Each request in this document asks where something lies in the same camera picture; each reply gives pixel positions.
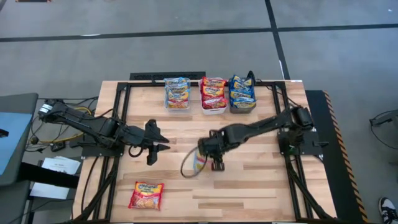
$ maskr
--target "ramen packet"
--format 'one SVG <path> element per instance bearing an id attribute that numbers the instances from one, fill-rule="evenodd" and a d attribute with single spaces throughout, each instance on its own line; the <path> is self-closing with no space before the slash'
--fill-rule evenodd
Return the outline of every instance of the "ramen packet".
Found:
<path id="1" fill-rule="evenodd" d="M 227 100 L 223 97 L 213 98 L 210 100 L 206 100 L 203 102 L 203 109 L 217 109 L 217 108 L 224 108 L 226 107 Z"/>
<path id="2" fill-rule="evenodd" d="M 207 78 L 203 77 L 202 82 L 205 86 L 216 86 L 216 87 L 224 87 L 226 80 L 219 78 Z"/>
<path id="3" fill-rule="evenodd" d="M 232 101 L 232 106 L 238 109 L 252 108 L 256 105 L 256 100 L 253 98 L 239 97 Z"/>
<path id="4" fill-rule="evenodd" d="M 242 89 L 242 88 L 249 89 L 252 85 L 251 78 L 243 79 L 237 75 L 232 76 L 232 82 L 234 89 Z"/>
<path id="5" fill-rule="evenodd" d="M 164 82 L 166 85 L 174 85 L 174 84 L 182 84 L 186 83 L 187 79 L 186 78 L 165 78 Z"/>
<path id="6" fill-rule="evenodd" d="M 224 87 L 205 86 L 202 87 L 202 100 L 211 100 L 213 98 L 224 97 Z"/>
<path id="7" fill-rule="evenodd" d="M 189 107 L 188 100 L 169 100 L 167 101 L 167 108 L 168 109 L 187 109 Z"/>
<path id="8" fill-rule="evenodd" d="M 187 89 L 189 89 L 188 83 L 166 85 L 166 91 L 171 91 L 172 93 L 183 93 Z"/>
<path id="9" fill-rule="evenodd" d="M 252 91 L 248 91 L 248 90 L 231 90 L 230 97 L 231 97 L 231 99 L 237 99 L 239 97 L 252 98 Z"/>
<path id="10" fill-rule="evenodd" d="M 160 210 L 164 184 L 136 182 L 128 208 L 151 208 Z"/>
<path id="11" fill-rule="evenodd" d="M 182 101 L 182 100 L 187 100 L 189 97 L 189 89 L 185 90 L 182 93 L 173 93 L 172 90 L 169 90 L 169 92 L 167 93 L 167 97 L 169 98 L 169 100 L 177 100 L 177 101 Z"/>

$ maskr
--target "black metal frame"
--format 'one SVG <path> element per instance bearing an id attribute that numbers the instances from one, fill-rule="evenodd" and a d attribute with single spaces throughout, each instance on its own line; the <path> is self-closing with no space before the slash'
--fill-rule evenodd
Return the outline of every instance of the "black metal frame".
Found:
<path id="1" fill-rule="evenodd" d="M 125 96 L 124 96 L 124 103 L 123 103 L 123 108 L 122 108 L 122 113 L 121 113 L 121 121 L 126 122 L 126 116 L 127 116 L 127 108 L 129 104 L 129 99 L 130 99 L 130 92 L 132 87 L 162 87 L 164 86 L 164 83 L 162 82 L 145 82 L 145 83 L 126 83 L 126 82 L 119 82 L 117 85 L 117 90 L 116 90 L 116 96 L 114 100 L 114 106 L 113 106 L 113 117 L 116 117 L 116 113 L 118 112 L 118 108 L 120 105 L 120 96 L 121 92 L 123 90 L 126 91 Z M 191 82 L 191 86 L 198 86 L 198 82 Z M 285 87 L 285 82 L 284 81 L 275 81 L 275 82 L 256 82 L 256 86 L 268 86 L 271 87 L 272 91 L 272 96 L 274 99 L 274 104 L 275 104 L 275 111 L 277 114 L 281 113 L 281 108 L 279 104 L 279 97 L 278 97 L 278 89 L 281 90 L 281 95 L 283 98 L 284 102 L 284 107 L 289 108 L 289 99 L 287 96 L 286 92 L 286 87 Z M 285 165 L 287 168 L 287 174 L 288 174 L 288 181 L 289 181 L 289 187 L 290 187 L 290 193 L 292 197 L 292 203 L 293 203 L 293 209 L 294 209 L 294 214 L 295 214 L 295 219 L 296 220 L 307 220 L 307 221 L 322 221 L 322 220 L 314 220 L 313 219 L 313 213 L 312 213 L 312 208 L 306 197 L 304 197 L 304 202 L 305 202 L 305 209 L 307 213 L 307 219 L 301 217 L 300 213 L 300 206 L 299 206 L 299 200 L 297 198 L 297 191 L 295 188 L 295 181 L 297 183 L 297 179 L 294 180 L 296 177 L 291 177 L 289 175 L 289 167 L 292 167 L 291 160 L 290 160 L 290 155 L 285 154 Z M 303 165 L 302 165 L 302 160 L 300 155 L 295 155 L 295 162 L 298 170 L 298 181 L 300 182 L 300 189 L 304 188 L 307 189 L 307 184 L 305 181 L 305 176 L 304 176 L 304 171 L 303 171 Z M 119 157 L 114 158 L 113 162 L 113 167 L 112 171 L 115 175 L 110 184 L 106 184 L 106 173 L 108 171 L 108 165 L 109 165 L 109 157 L 105 157 L 103 161 L 103 165 L 101 168 L 101 175 L 99 179 L 99 189 L 102 188 L 101 190 L 104 191 L 104 187 L 106 188 L 107 185 L 109 185 L 109 194 L 108 194 L 108 199 L 107 199 L 107 204 L 106 204 L 106 210 L 105 210 L 105 218 L 104 219 L 99 219 L 99 214 L 100 214 L 100 206 L 101 206 L 101 199 L 97 200 L 96 206 L 94 209 L 94 215 L 93 215 L 93 220 L 91 221 L 85 221 L 85 223 L 88 222 L 95 222 L 95 223 L 109 223 L 110 218 L 111 218 L 111 212 L 112 212 L 112 205 L 113 205 L 113 198 L 114 198 L 114 191 L 116 188 L 116 176 L 118 173 L 118 166 L 119 166 Z"/>
<path id="2" fill-rule="evenodd" d="M 63 172 L 45 169 L 41 166 L 21 162 L 18 172 L 18 181 L 29 180 L 43 184 L 51 184 L 59 187 L 75 189 L 79 183 L 79 177 Z"/>

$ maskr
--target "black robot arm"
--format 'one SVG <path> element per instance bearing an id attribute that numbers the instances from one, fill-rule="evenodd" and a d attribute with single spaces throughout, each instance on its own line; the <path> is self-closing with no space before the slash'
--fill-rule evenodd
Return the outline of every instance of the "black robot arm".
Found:
<path id="1" fill-rule="evenodd" d="M 118 118 L 116 111 L 113 111 L 110 118 L 103 115 L 92 117 L 69 107 L 62 100 L 46 100 L 38 114 L 43 122 L 67 124 L 94 139 L 91 142 L 81 142 L 83 147 L 90 145 L 115 150 L 119 146 L 127 145 L 140 147 L 141 150 L 148 149 L 148 165 L 156 162 L 157 152 L 169 149 L 168 146 L 157 144 L 168 143 L 169 140 L 160 134 L 154 119 L 148 121 L 144 130 L 137 126 L 127 126 Z"/>
<path id="2" fill-rule="evenodd" d="M 290 148 L 300 147 L 306 140 L 304 132 L 310 132 L 313 129 L 313 121 L 310 112 L 307 108 L 300 106 L 284 110 L 278 115 L 266 118 L 251 124 L 230 124 L 221 128 L 220 130 L 210 131 L 210 137 L 201 138 L 198 141 L 199 153 L 203 156 L 213 159 L 211 164 L 212 170 L 224 171 L 223 154 L 239 147 L 251 137 L 267 133 L 276 129 L 288 129 L 281 147 L 281 154 L 284 155 L 287 161 L 287 174 L 299 189 L 302 191 L 303 196 L 308 200 L 315 213 L 321 219 L 333 220 L 338 222 L 333 217 L 328 215 L 317 201 L 312 197 L 306 186 L 298 177 L 296 171 L 290 160 Z"/>

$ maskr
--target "red noodle package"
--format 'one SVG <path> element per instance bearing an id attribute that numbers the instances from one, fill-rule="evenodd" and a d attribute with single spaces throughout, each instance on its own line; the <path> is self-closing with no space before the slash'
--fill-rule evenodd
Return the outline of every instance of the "red noodle package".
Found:
<path id="1" fill-rule="evenodd" d="M 227 100 L 223 97 L 206 100 L 203 102 L 203 109 L 217 109 L 226 107 Z"/>
<path id="2" fill-rule="evenodd" d="M 147 184 L 136 182 L 136 188 L 132 193 L 129 208 L 153 208 L 160 210 L 160 200 L 164 184 Z"/>

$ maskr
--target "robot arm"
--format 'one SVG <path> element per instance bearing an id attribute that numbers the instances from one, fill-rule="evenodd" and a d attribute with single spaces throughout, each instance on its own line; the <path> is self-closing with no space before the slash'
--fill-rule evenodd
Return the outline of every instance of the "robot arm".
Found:
<path id="1" fill-rule="evenodd" d="M 236 149 L 251 137 L 279 128 L 289 128 L 293 131 L 297 129 L 312 129 L 312 127 L 313 123 L 309 110 L 295 107 L 255 123 L 230 124 L 217 131 L 211 130 L 210 137 L 199 139 L 199 153 L 213 159 L 211 165 L 213 170 L 223 171 L 222 155 L 232 149 Z"/>
<path id="2" fill-rule="evenodd" d="M 110 118 L 104 117 L 104 114 L 92 117 L 69 107 L 62 100 L 46 100 L 38 114 L 43 122 L 67 124 L 94 139 L 94 142 L 82 142 L 81 146 L 94 145 L 115 150 L 120 145 L 128 145 L 141 147 L 141 150 L 148 149 L 148 165 L 156 162 L 157 152 L 169 149 L 163 144 L 155 144 L 168 143 L 169 140 L 160 134 L 154 119 L 148 121 L 144 130 L 137 126 L 127 126 L 118 118 L 116 111 L 113 111 Z"/>

